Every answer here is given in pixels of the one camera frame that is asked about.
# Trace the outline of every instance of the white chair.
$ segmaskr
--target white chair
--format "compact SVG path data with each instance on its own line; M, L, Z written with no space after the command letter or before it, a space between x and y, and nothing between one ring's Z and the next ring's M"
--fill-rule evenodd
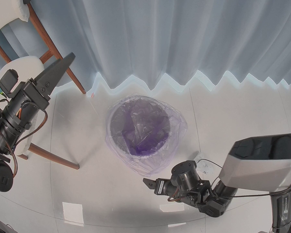
M4 2L0 0L0 29L10 21L15 20L16 18L20 18L23 21L28 21L29 19L29 9L26 4L23 4L23 0L5 0ZM0 79L8 69L16 70L19 76L19 80L15 87L21 81L27 81L27 79L31 77L35 78L40 72L44 70L43 62L36 56L26 56L11 61L1 47L0 54L6 60L6 62L8 62L0 70ZM50 53L48 53L47 56L44 54L41 59L45 60L44 62L46 62L46 60L48 60L51 56L52 54ZM6 102L2 102L0 104L0 108L3 109L5 105ZM32 120L31 128L25 131L22 136L26 136L27 134L35 130L36 120L37 116L35 116L35 118ZM31 140L32 136L20 142L15 149L15 155L27 160L28 156L26 155L26 152L27 150L29 150L51 161L66 165L74 169L79 169L78 164L67 161L34 145L33 143L31 143Z

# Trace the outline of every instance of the gray-blue curtain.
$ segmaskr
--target gray-blue curtain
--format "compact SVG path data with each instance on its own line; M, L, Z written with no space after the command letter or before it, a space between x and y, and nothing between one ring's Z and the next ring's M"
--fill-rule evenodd
M165 72L185 85L197 70L214 84L227 70L240 82L251 73L291 83L291 0L32 0L32 6L60 53L75 53L71 69L86 90L97 72L110 88L133 74L153 89ZM0 44L12 59L47 50L31 23L20 20L2 28Z

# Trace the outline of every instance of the purple trash bag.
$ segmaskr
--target purple trash bag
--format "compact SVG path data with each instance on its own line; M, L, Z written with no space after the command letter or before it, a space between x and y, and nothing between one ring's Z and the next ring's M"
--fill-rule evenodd
M130 95L109 108L106 129L108 147L136 173L149 177L170 164L187 123L167 103Z

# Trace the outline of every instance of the white tile floor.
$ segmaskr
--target white tile floor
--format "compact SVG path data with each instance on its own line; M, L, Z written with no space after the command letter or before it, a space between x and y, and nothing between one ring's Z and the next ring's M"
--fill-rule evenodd
M187 86L174 89L173 80L164 76L153 91L136 81L124 83L117 92L110 91L104 82L97 82L93 98L93 91L82 95L73 83L56 89L47 109L49 120L32 142L79 163L80 169L70 169L32 153L27 161L19 159L12 190L0 193L0 220L19 233L216 233L222 229L231 233L268 232L272 223L269 197L235 198L220 218L205 217L186 205L168 209L167 198L155 196L143 184L142 177L105 145L108 107L132 93L169 103L182 112L188 123L173 161L152 179L170 178L174 165L194 159L199 151L222 165L237 140L291 132L291 85L284 81L279 85L272 80L260 82L252 77L239 84L228 75L217 86L204 85L202 81L207 78L196 76ZM214 166L213 174L200 175L212 181L219 172ZM71 206L78 209L69 214L74 222L67 221L63 202L78 204Z

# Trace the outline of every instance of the chair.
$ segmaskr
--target chair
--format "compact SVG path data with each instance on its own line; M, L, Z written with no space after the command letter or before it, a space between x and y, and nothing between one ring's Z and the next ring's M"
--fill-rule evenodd
M37 15L34 12L32 12L33 9L32 9L30 4L27 6L26 4L23 3L23 0L6 0L6 2L4 2L4 3L2 3L2 0L0 0L0 5L1 5L0 6L0 29L4 25L9 23L10 21L15 20L16 18L20 18L23 21L28 21L29 12L30 12L31 21L35 22L35 24L34 24L35 28L38 27L40 32L42 32L43 37L44 37L43 39L49 47L49 50L45 54L43 54L43 56L41 56L40 59L36 56L26 56L26 57L18 58L18 59L13 60L13 61L10 60L8 55L0 47L0 55L7 62L7 64L0 70L0 79L8 69L14 69L17 71L18 76L19 76L18 83L20 81L26 81L28 78L31 78L31 77L35 78L40 72L42 72L44 70L43 63L45 63L52 55L55 55L55 57L57 59L60 59L60 58L62 59L62 56L58 52L54 43L49 38L49 36L46 33L45 29L43 28L41 22L39 21ZM74 76L72 71L69 69L67 71L67 73L70 77L72 75L72 80L76 83L76 85L79 87L79 89L83 93L85 93L84 88L79 83L77 78ZM0 104L1 109L3 109L4 106L5 106L5 104L3 104L3 103ZM24 132L24 134L23 134L24 136L29 134L33 130L35 130L36 120L37 120L37 115L32 120L31 128ZM32 140L32 136L28 137L27 139L20 142L15 149L15 155L19 156L22 159L27 160L28 156L25 155L25 153L27 150L29 150L35 154L38 154L44 158L47 158L51 161L56 162L56 163L66 165L66 166L74 168L74 169L79 169L78 164L67 161L61 157L58 157L58 156L40 148L39 146L36 146L35 144L31 143L31 140Z

